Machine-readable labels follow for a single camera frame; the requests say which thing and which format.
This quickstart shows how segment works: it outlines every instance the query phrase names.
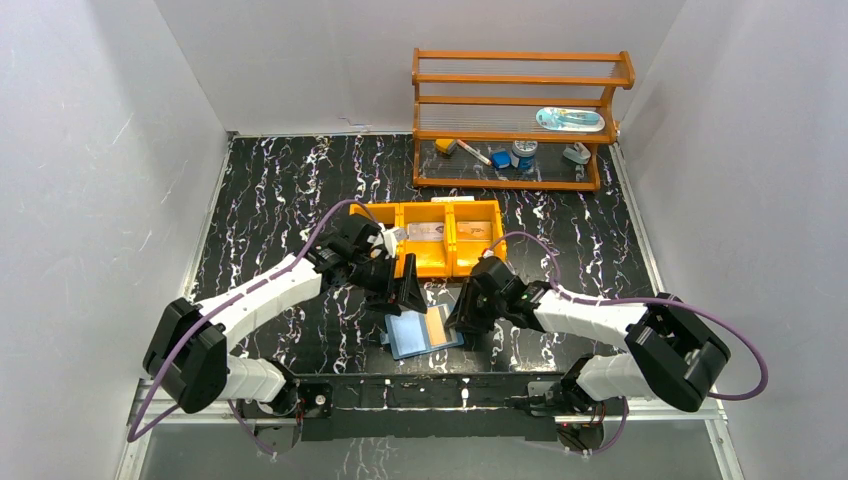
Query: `white wall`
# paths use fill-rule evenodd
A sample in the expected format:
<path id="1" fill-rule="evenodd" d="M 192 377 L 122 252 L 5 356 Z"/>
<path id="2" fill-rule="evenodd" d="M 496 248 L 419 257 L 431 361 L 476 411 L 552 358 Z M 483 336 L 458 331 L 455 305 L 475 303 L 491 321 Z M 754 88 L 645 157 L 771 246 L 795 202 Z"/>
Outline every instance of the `white wall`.
<path id="1" fill-rule="evenodd" d="M 114 476 L 225 143 L 152 0 L 0 2 L 0 478 Z"/>
<path id="2" fill-rule="evenodd" d="M 630 52 L 684 0 L 157 0 L 215 112 L 245 134 L 412 130 L 412 51 Z M 632 92 L 616 94 L 621 118 Z"/>
<path id="3" fill-rule="evenodd" d="M 689 0 L 623 123 L 667 289 L 739 325 L 771 367 L 727 404 L 746 477 L 845 478 L 848 5 Z M 726 392 L 750 388 L 739 344 Z"/>

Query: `orange divider tray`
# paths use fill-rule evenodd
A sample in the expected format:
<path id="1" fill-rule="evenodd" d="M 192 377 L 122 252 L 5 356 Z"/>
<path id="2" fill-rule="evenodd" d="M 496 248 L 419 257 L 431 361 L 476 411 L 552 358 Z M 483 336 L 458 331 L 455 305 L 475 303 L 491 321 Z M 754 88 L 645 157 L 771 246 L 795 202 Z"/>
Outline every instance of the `orange divider tray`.
<path id="1" fill-rule="evenodd" d="M 369 210 L 387 228 L 403 227 L 409 238 L 398 245 L 395 277 L 403 273 L 403 258 L 414 253 L 418 277 L 467 277 L 483 250 L 503 235 L 497 200 L 471 202 L 373 203 Z M 367 215 L 358 205 L 350 213 Z M 495 247 L 506 261 L 506 242 Z"/>

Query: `black marble floor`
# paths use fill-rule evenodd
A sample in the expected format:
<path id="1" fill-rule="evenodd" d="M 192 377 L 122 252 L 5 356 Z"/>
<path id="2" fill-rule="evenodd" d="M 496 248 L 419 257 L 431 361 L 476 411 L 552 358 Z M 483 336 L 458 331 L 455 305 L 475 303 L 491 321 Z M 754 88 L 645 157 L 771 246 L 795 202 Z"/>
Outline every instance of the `black marble floor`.
<path id="1" fill-rule="evenodd" d="M 338 200 L 428 201 L 434 196 L 496 198 L 504 230 L 548 242 L 566 288 L 607 297 L 652 293 L 609 151 L 599 150 L 596 194 L 515 190 L 416 189 L 409 135 L 265 137 L 233 141 L 193 288 L 195 300 L 218 295 L 296 253 Z M 541 249 L 508 241 L 508 259 L 525 280 L 551 269 Z M 431 304 L 456 296 L 458 284 L 430 279 Z M 284 312 L 249 335 L 234 354 L 275 357 L 296 373 L 475 373 L 567 371 L 587 352 L 610 347 L 564 334 L 520 330 L 499 321 L 466 345 L 395 361 L 380 345 L 384 317 L 362 308 L 356 289 L 329 292 Z"/>

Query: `orange wooden shelf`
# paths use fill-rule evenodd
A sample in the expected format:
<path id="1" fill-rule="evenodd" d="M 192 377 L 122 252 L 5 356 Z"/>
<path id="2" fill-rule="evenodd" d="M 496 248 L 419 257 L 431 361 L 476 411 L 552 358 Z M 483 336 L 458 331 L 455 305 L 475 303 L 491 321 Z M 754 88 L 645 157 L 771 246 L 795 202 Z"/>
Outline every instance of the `orange wooden shelf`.
<path id="1" fill-rule="evenodd" d="M 617 139 L 616 123 L 612 115 L 615 89 L 630 89 L 634 83 L 633 65 L 627 52 L 532 53 L 415 49 L 412 64 L 412 84 L 415 87 L 413 183 L 416 186 L 598 190 L 597 145 L 612 144 Z M 422 95 L 422 86 L 427 84 L 535 85 L 548 89 L 603 87 L 603 92 L 600 98 L 540 98 L 538 90 L 534 90 L 536 96 L 527 97 Z M 606 125 L 603 130 L 592 133 L 547 130 L 536 122 L 535 114 L 541 107 L 593 110 L 604 118 Z M 419 165 L 421 142 L 439 138 L 481 142 L 582 142 L 590 147 L 592 159 L 587 165 L 589 171 L 585 182 L 422 176 Z"/>

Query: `metal can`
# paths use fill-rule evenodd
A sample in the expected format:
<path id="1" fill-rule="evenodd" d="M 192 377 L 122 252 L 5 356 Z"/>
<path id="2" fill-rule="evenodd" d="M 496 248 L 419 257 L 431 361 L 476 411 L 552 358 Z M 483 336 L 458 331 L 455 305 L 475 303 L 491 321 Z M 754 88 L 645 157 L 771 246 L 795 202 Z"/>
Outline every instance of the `metal can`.
<path id="1" fill-rule="evenodd" d="M 519 170 L 529 170 L 536 162 L 536 150 L 539 142 L 535 140 L 516 140 L 512 142 L 512 153 L 517 160 L 513 166 Z"/>

